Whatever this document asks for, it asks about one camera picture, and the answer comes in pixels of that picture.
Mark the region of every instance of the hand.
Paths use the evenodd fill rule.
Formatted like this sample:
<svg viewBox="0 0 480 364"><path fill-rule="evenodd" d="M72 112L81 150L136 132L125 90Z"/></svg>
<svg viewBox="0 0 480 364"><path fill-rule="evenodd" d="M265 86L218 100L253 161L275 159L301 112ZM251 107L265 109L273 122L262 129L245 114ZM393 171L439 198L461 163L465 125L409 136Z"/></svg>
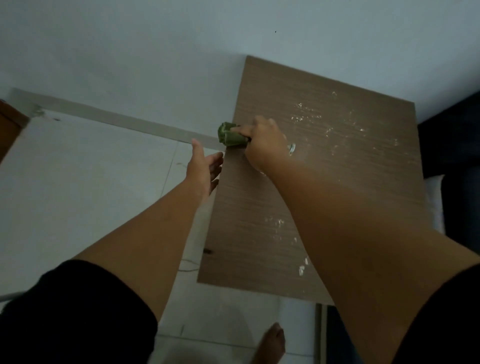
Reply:
<svg viewBox="0 0 480 364"><path fill-rule="evenodd" d="M288 158L287 138L273 119L255 116L253 125L242 125L230 130L252 139L245 155L250 164L262 173L265 173L268 163L273 159Z"/></svg>
<svg viewBox="0 0 480 364"><path fill-rule="evenodd" d="M208 200L212 191L217 187L217 176L222 171L223 153L218 152L209 156L204 155L204 148L196 139L192 139L192 158L187 166L186 181L198 185L202 203Z"/></svg>

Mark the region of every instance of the wood grain surface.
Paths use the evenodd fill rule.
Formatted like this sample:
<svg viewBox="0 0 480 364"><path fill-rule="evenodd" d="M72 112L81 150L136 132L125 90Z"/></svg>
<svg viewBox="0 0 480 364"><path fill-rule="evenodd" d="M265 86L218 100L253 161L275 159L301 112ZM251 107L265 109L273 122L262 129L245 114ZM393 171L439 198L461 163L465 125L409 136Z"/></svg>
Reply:
<svg viewBox="0 0 480 364"><path fill-rule="evenodd" d="M233 122L259 114L296 144L292 158L427 221L413 103L248 56ZM280 194L243 152L225 153L198 281L333 304Z"/></svg>

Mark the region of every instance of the black sleeve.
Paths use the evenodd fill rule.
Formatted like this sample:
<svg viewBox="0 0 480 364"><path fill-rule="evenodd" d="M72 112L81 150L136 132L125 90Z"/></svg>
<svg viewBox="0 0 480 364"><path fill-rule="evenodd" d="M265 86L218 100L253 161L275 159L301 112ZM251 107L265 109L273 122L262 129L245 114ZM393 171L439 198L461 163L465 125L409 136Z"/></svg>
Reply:
<svg viewBox="0 0 480 364"><path fill-rule="evenodd" d="M480 363L480 265L433 294L411 324L394 363Z"/></svg>
<svg viewBox="0 0 480 364"><path fill-rule="evenodd" d="M115 275L69 260L44 274L0 315L4 363L145 363L157 321Z"/></svg>

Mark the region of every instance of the tile grout line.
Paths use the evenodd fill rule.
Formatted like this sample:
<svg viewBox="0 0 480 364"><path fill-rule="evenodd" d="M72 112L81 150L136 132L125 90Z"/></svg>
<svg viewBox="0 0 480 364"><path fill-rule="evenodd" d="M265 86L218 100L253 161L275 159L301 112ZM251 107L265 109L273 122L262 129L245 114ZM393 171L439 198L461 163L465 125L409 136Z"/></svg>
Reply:
<svg viewBox="0 0 480 364"><path fill-rule="evenodd" d="M172 169L173 160L175 159L175 156L177 155L178 147L179 147L179 142L177 141L177 145L175 145L175 150L173 151L172 161L170 162L170 167L168 168L167 176L165 178L165 182L163 183L162 192L160 192L160 198L163 197L163 191L165 190L165 186L167 185L168 175L170 174L170 170Z"/></svg>
<svg viewBox="0 0 480 364"><path fill-rule="evenodd" d="M156 337L159 338L170 338L170 339L180 339L180 340L187 340L187 341L195 341L195 342L204 342L207 344L215 344L215 345L223 345L223 346L231 346L234 348L242 348L242 349L249 349L249 350L256 350L256 347L251 347L251 346L244 346L244 345L237 345L237 344L225 344L224 342L216 342L216 341L208 341L208 340L202 340L202 339L191 339L191 338L185 338L185 337L180 337L180 336L175 336L175 335L165 335L165 334L156 334ZM305 358L313 358L314 355L306 355L306 354L297 354L294 352L285 352L285 354L288 355L295 355L295 356L301 356Z"/></svg>

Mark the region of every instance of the white wall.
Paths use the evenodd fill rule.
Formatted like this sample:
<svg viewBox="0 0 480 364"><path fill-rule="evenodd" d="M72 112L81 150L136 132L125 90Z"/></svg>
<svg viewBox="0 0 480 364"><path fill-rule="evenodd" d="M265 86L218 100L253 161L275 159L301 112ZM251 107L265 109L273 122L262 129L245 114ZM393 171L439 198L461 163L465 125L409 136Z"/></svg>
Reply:
<svg viewBox="0 0 480 364"><path fill-rule="evenodd" d="M416 102L480 88L478 0L6 0L12 86L215 135L244 56Z"/></svg>
<svg viewBox="0 0 480 364"><path fill-rule="evenodd" d="M32 119L0 164L0 295L155 202L177 144L58 113Z"/></svg>

